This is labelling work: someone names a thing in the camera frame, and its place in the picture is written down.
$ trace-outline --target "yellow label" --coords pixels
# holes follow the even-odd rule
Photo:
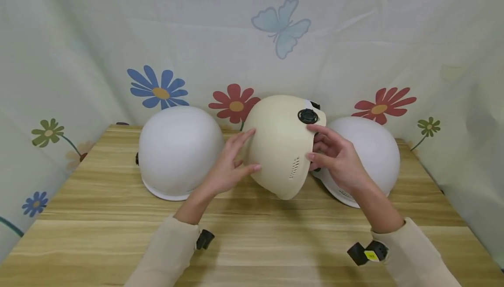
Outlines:
[[[374,251],[364,251],[367,259],[374,262],[379,262],[378,256]]]

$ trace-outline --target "hand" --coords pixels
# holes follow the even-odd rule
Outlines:
[[[312,161],[309,170],[327,168],[338,187],[350,195],[374,184],[352,142],[325,126],[311,124],[306,128],[318,132],[314,138],[313,152],[306,154],[306,158]]]
[[[255,132],[256,129],[252,128],[246,132],[233,135],[226,141],[218,160],[208,172],[202,184],[213,195],[229,191],[246,175],[261,170],[259,164],[250,164],[239,168],[243,161],[235,161],[236,155],[238,155],[247,139],[252,137]]]

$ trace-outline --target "table surface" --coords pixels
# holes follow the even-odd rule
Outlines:
[[[0,266],[0,286],[122,286],[152,233],[180,202],[151,195],[135,164],[141,127],[112,125]],[[225,132],[229,137],[233,132]],[[462,286],[504,286],[490,255],[408,147],[390,195],[440,251]],[[200,223],[216,235],[176,286],[394,286],[382,264],[346,254],[371,241],[360,210],[309,175],[283,201],[250,177],[212,201]]]

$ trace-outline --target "beige sleeve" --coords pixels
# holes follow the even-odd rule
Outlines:
[[[200,236],[197,225],[166,218],[152,236],[125,287],[171,287],[189,266]]]
[[[388,248],[384,264],[397,286],[460,286],[434,245],[410,218],[394,233],[371,234]]]

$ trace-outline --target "blue flower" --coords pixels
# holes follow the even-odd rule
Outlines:
[[[134,88],[130,88],[129,91],[137,97],[150,97],[142,102],[144,107],[153,108],[159,102],[161,102],[161,109],[175,107],[176,105],[189,105],[186,101],[177,99],[188,94],[187,91],[179,89],[186,82],[180,78],[176,78],[172,82],[173,72],[171,70],[164,70],[161,74],[161,86],[159,86],[156,74],[150,66],[145,65],[143,70],[149,80],[134,69],[128,69],[127,73],[129,77],[138,83],[132,82],[131,85]]]
[[[37,213],[42,213],[44,208],[47,206],[49,198],[46,198],[47,192],[35,192],[33,198],[27,198],[26,204],[23,204],[21,208],[24,209],[24,215],[30,213],[30,217],[34,217]]]

